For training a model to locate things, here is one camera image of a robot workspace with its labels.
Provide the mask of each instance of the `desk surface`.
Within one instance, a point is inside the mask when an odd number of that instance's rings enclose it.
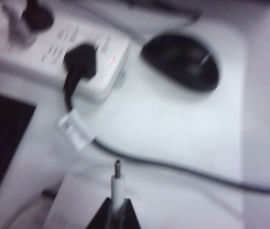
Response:
[[[246,181],[270,185],[270,46],[264,44],[266,39],[270,42],[270,9],[234,2],[229,6],[219,3],[218,9],[210,10],[212,7],[202,2],[197,4],[204,5],[206,16],[233,23],[248,43],[248,69],[242,113],[243,178]],[[117,9],[107,6],[105,8],[112,12]],[[60,92],[3,73],[0,73],[0,92],[38,103],[30,127],[0,188],[1,227],[19,204],[39,194],[45,186],[62,179],[66,172],[102,162],[113,162],[114,158],[100,154],[90,146],[84,154],[74,154],[73,148],[55,126],[57,120],[65,113]],[[100,106],[86,104],[80,100],[76,100],[76,106],[85,117],[101,109]],[[155,180],[159,179],[158,171],[147,170],[151,176],[156,176]],[[185,209],[191,218],[186,220],[190,227],[195,225],[205,228],[213,221],[215,228],[242,228],[244,224],[246,228],[259,228],[262,224],[264,228],[270,228],[269,197],[246,194],[242,207],[242,195],[238,192],[223,190],[179,174],[169,175],[173,176],[175,181],[182,180],[182,185],[172,182],[173,187],[177,185],[178,189],[181,188],[181,195],[187,184],[188,187],[194,187],[191,192],[193,195],[201,197],[201,201],[195,204],[196,211],[188,212],[190,209]]]

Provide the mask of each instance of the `white label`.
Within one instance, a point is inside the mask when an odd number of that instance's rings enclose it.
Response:
[[[58,126],[76,151],[82,150],[95,138],[95,135],[83,122],[76,109],[66,114],[58,122]]]

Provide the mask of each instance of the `socket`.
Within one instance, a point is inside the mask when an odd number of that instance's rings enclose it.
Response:
[[[84,21],[72,15],[54,12],[53,26],[37,33],[29,48],[8,39],[8,18],[0,3],[0,70],[32,79],[62,90],[66,78],[65,53],[82,43],[97,48],[97,74],[82,79],[76,94],[100,102],[106,99],[127,58],[130,39],[117,31]]]

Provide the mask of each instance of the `white power strip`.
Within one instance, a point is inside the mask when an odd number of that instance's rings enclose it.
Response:
[[[31,47],[17,47],[8,40],[8,19],[0,3],[0,69],[62,90],[67,74],[65,53],[82,43],[91,43],[98,47],[97,74],[90,80],[82,79],[76,93],[93,101],[106,99],[127,58],[129,38],[60,12],[54,12],[54,18],[53,26],[38,33]]]

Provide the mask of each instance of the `computer mouse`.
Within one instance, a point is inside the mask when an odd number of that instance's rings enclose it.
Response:
[[[146,43],[142,57],[184,86],[201,92],[217,88],[219,71],[211,52],[183,34],[164,33]]]

